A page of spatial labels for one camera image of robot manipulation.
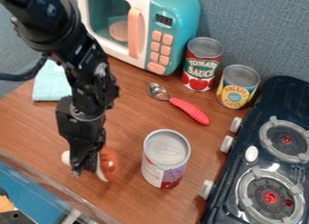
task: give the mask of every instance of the red burner center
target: red burner center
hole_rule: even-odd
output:
[[[290,145],[290,144],[293,143],[293,139],[292,139],[292,137],[289,136],[289,135],[283,136],[282,139],[281,139],[281,141],[282,141],[282,143],[284,143],[284,144],[286,144],[286,145]]]
[[[276,204],[278,202],[278,196],[271,191],[266,192],[264,198],[270,204]]]
[[[293,206],[293,202],[290,201],[290,200],[286,200],[286,201],[285,201],[285,205],[286,205],[286,206]]]

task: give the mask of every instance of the yellow can label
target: yellow can label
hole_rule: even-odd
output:
[[[256,91],[257,86],[242,88],[236,85],[232,85],[222,76],[216,96],[218,101],[225,107],[241,109],[244,108],[254,97]]]
[[[222,90],[221,96],[224,106],[239,109],[248,102],[250,93],[242,87],[229,85]]]

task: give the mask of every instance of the stove knob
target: stove knob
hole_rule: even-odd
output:
[[[212,187],[213,181],[205,180],[204,184],[201,187],[200,196],[203,197],[203,199],[207,200],[210,196]]]
[[[224,140],[222,142],[222,145],[221,145],[221,148],[220,150],[223,152],[223,153],[227,153],[229,150],[230,150],[230,147],[233,143],[233,140],[234,138],[231,137],[230,135],[226,135],[224,137]]]
[[[252,145],[245,152],[245,159],[248,163],[253,163],[258,158],[258,149]]]
[[[230,125],[230,132],[236,134],[239,131],[240,125],[242,122],[242,118],[240,117],[234,117],[233,122]]]
[[[62,153],[61,161],[64,164],[70,166],[70,151],[69,150]]]

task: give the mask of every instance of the tomato sauce can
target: tomato sauce can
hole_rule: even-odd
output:
[[[221,44],[208,37],[190,40],[183,66],[182,81],[185,87],[193,91],[206,91],[212,88],[223,48]]]
[[[175,187],[184,175],[191,154],[188,140],[171,129],[159,129],[144,141],[142,174],[154,187]]]
[[[225,107],[242,109],[254,97],[261,81],[258,73],[244,65],[229,65],[223,70],[217,99]]]

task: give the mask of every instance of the orange button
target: orange button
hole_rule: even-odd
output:
[[[158,31],[153,32],[153,40],[160,42],[161,37],[162,37],[162,33],[158,32]]]
[[[173,43],[173,36],[171,34],[165,34],[162,42],[165,45],[171,46]]]
[[[158,61],[159,60],[159,54],[156,52],[151,52],[150,53],[150,60],[152,61]]]
[[[158,63],[155,63],[153,61],[150,61],[148,64],[147,64],[147,68],[156,73],[156,74],[159,74],[159,75],[162,75],[165,73],[165,66],[162,66]]]
[[[159,42],[151,42],[151,50],[152,51],[159,51],[160,50],[160,43]]]
[[[163,55],[169,56],[171,54],[171,48],[163,45],[162,48],[161,48],[161,53]]]
[[[163,56],[163,55],[160,56],[160,63],[161,64],[166,66],[166,65],[168,65],[169,61],[170,61],[170,58]]]

